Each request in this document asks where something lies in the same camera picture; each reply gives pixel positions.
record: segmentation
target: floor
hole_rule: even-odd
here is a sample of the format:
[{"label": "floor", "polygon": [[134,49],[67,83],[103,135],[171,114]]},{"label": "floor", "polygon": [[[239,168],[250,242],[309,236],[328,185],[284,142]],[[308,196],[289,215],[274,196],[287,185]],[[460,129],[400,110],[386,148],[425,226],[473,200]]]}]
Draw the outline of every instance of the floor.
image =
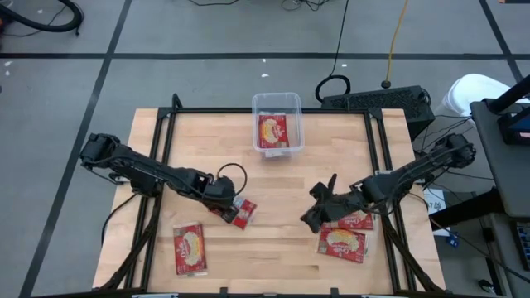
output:
[{"label": "floor", "polygon": [[[42,32],[0,40],[5,297],[87,291],[92,285],[114,189],[78,166],[87,132],[112,133],[126,142],[134,110],[167,106],[175,92],[186,107],[248,107],[254,94],[282,91],[298,93],[304,107],[318,107],[314,89],[332,68],[345,6],[331,0],[318,12],[307,6],[286,12],[281,0],[214,7],[186,0],[75,1],[86,16],[79,37]],[[402,5],[350,1],[335,73],[351,79],[353,92],[380,88]],[[48,22],[61,7],[54,0],[15,0],[12,9]],[[421,85],[434,108],[466,74],[514,84],[530,73],[529,13],[530,5],[496,0],[410,0],[396,41],[393,86]],[[66,10],[56,23],[70,17]],[[17,23],[7,29],[31,31]],[[323,93],[343,88],[330,83]],[[439,119],[433,129],[445,125]],[[479,143],[474,130],[466,136]],[[480,148],[463,172],[491,177]],[[477,193],[492,185],[448,174],[440,183]],[[466,230],[470,237],[478,232]],[[479,295],[474,279],[487,277],[484,259],[473,261],[472,252],[443,241],[439,252],[448,287]],[[462,277],[467,272],[471,276]]]}]

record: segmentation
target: table leg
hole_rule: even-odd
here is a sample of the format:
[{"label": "table leg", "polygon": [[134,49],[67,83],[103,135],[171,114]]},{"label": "table leg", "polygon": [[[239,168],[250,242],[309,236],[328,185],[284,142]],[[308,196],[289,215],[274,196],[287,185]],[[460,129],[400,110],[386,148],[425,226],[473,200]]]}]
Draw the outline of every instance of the table leg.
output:
[{"label": "table leg", "polygon": [[[490,191],[476,196],[473,199],[438,211],[429,217],[440,226],[446,228],[493,212],[504,212],[503,202],[500,199],[497,188],[492,188]],[[440,229],[433,223],[431,223],[431,227],[433,231]]]}]

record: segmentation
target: red snack package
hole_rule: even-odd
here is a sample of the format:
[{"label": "red snack package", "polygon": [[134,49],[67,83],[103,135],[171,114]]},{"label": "red snack package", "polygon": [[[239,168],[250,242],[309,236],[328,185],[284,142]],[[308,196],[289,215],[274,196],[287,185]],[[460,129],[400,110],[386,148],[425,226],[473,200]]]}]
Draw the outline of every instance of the red snack package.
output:
[{"label": "red snack package", "polygon": [[240,227],[241,229],[245,229],[247,224],[252,220],[257,205],[247,199],[240,197],[234,199],[234,205],[238,207],[239,212],[235,219],[232,220],[232,224]]},{"label": "red snack package", "polygon": [[287,148],[287,117],[285,113],[258,115],[259,147]]},{"label": "red snack package", "polygon": [[176,275],[206,274],[205,238],[202,224],[186,223],[173,228]]},{"label": "red snack package", "polygon": [[336,222],[324,223],[322,227],[326,228],[358,228],[373,229],[373,216],[366,214],[362,210],[355,211],[350,215],[344,216]]},{"label": "red snack package", "polygon": [[342,228],[320,230],[318,253],[362,263],[368,250],[366,235]]}]

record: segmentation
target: clear plastic container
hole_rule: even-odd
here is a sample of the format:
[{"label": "clear plastic container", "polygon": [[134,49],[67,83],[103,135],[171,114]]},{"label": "clear plastic container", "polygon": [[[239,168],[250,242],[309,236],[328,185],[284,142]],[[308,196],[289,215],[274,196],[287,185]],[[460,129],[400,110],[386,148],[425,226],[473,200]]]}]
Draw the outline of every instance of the clear plastic container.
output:
[{"label": "clear plastic container", "polygon": [[[291,156],[304,147],[304,128],[301,122],[301,101],[296,93],[256,94],[252,98],[253,144],[265,157]],[[259,140],[259,115],[286,115],[288,147],[262,148]]]}]

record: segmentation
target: wooden tabletop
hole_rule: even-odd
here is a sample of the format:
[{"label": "wooden tabletop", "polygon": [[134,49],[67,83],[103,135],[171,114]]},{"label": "wooden tabletop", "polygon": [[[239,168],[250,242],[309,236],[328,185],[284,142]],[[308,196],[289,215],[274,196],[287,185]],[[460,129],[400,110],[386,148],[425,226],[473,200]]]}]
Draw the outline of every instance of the wooden tabletop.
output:
[{"label": "wooden tabletop", "polygon": [[[156,121],[156,109],[138,109],[128,145],[148,155]],[[388,144],[394,167],[414,158],[402,110],[383,110]],[[316,253],[318,234],[300,221],[314,203],[309,189],[318,181],[327,183],[338,174],[335,192],[372,174],[362,115],[305,114],[306,146],[301,153],[282,161],[265,161],[252,145],[251,114],[178,114],[169,165],[194,167],[216,173],[228,162],[238,162],[248,172],[242,196],[258,205],[252,223],[243,231],[226,224],[202,204],[166,189],[162,199],[157,244],[152,263],[150,292],[214,292],[227,286],[230,293],[328,294],[338,287],[341,294],[391,294],[380,219],[373,231],[360,231],[369,239],[363,264]],[[377,124],[373,130],[378,145]],[[164,136],[158,150],[163,151]],[[378,145],[378,159],[383,155]],[[224,175],[243,181],[237,168]],[[416,186],[412,193],[423,196]],[[113,208],[131,194],[129,185],[119,186]],[[104,284],[127,256],[133,239],[140,199],[117,212],[108,223],[94,286]],[[445,287],[425,205],[409,195],[401,203],[412,255],[441,287]],[[200,221],[204,226],[207,276],[177,277],[172,228]],[[402,259],[396,250],[401,287],[406,289]],[[135,285],[139,285],[144,256],[137,262]]]}]

